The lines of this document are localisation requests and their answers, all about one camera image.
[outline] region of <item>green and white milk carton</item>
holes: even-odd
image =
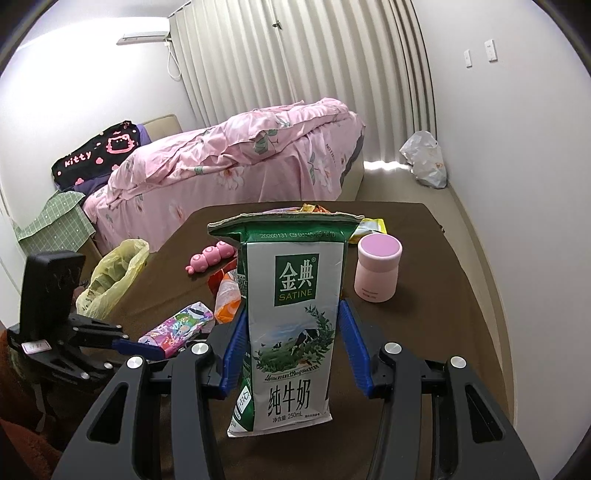
[[[208,231],[239,248],[250,350],[228,436],[331,420],[330,361],[348,240],[348,213],[245,213]]]

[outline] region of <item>pink lid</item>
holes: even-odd
[[[398,267],[402,245],[397,238],[385,233],[370,233],[357,244],[358,259],[373,272],[387,272]]]
[[[367,253],[376,257],[391,257],[400,250],[400,242],[393,236],[383,233],[366,235],[360,242]]]

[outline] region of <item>light switch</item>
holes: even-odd
[[[486,50],[486,57],[488,61],[497,61],[499,58],[496,56],[496,47],[494,40],[487,40],[484,42],[484,48]]]
[[[464,61],[466,62],[466,68],[469,69],[472,66],[472,59],[470,58],[470,50],[464,52]]]

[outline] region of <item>floor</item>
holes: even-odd
[[[415,180],[409,168],[410,166],[397,162],[365,163],[365,176],[357,200],[424,203],[429,208],[445,230],[445,236],[470,280],[491,333],[499,363],[504,370],[505,383],[512,384],[512,374],[508,378],[507,365],[504,365],[505,360],[510,368],[510,356],[507,357],[509,352],[508,349],[501,348],[501,340],[504,339],[504,318],[499,310],[500,303],[495,303],[498,296],[494,284],[491,285],[492,276],[487,275],[488,265],[469,219],[465,216],[453,189],[436,190],[422,186]],[[509,387],[507,393],[511,400],[512,388]]]

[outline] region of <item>pink toy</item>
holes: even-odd
[[[236,251],[226,242],[218,242],[215,247],[207,247],[203,253],[193,255],[190,265],[185,267],[189,275],[205,272],[208,267],[220,263],[222,258],[230,258]]]
[[[234,247],[226,242],[220,241],[216,244],[216,247],[220,251],[222,258],[230,258],[236,253]]]

